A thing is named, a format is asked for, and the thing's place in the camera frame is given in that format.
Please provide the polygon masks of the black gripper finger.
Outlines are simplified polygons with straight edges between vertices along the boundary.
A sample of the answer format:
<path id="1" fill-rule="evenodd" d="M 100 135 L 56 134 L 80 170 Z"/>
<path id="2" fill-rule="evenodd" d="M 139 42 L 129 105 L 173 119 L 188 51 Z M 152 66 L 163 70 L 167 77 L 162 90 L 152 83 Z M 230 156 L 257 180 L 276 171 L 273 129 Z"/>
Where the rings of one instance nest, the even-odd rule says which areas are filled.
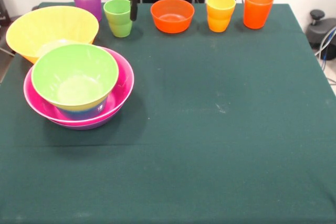
<path id="1" fill-rule="evenodd" d="M 138 14 L 138 0 L 130 0 L 130 19 L 134 22 Z"/>

